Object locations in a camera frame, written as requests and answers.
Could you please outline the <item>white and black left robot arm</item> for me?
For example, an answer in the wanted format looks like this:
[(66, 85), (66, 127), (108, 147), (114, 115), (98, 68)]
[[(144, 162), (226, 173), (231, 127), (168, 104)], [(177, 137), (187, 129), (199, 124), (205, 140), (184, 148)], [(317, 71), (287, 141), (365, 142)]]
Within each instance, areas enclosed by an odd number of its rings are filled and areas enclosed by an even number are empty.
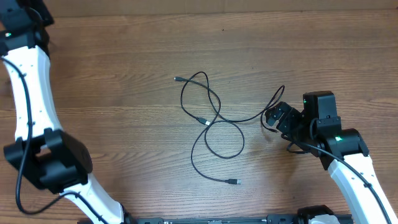
[(73, 202), (89, 223), (132, 223), (93, 174), (86, 146), (59, 122), (50, 87), (49, 34), (53, 17), (42, 1), (1, 2), (1, 62), (11, 80), (16, 109), (15, 141), (4, 155), (18, 172), (16, 205), (22, 209), (22, 180)]

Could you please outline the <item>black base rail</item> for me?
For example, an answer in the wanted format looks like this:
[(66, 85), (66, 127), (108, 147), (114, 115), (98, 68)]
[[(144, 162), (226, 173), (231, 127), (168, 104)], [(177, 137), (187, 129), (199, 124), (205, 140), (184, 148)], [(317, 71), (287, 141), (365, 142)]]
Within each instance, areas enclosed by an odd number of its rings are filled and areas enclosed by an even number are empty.
[(239, 218), (185, 218), (185, 219), (162, 219), (162, 218), (138, 218), (135, 224), (304, 224), (304, 218), (297, 215), (268, 215), (266, 217), (239, 217)]

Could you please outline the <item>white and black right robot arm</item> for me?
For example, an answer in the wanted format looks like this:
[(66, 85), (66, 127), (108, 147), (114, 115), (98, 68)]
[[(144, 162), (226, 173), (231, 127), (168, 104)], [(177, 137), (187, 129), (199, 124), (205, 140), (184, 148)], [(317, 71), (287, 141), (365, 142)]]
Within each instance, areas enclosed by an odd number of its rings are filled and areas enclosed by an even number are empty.
[(373, 167), (369, 149), (356, 129), (343, 129), (331, 91), (303, 94), (303, 110), (286, 102), (270, 105), (266, 123), (275, 126), (299, 153), (319, 158), (343, 194), (355, 223), (397, 223)]

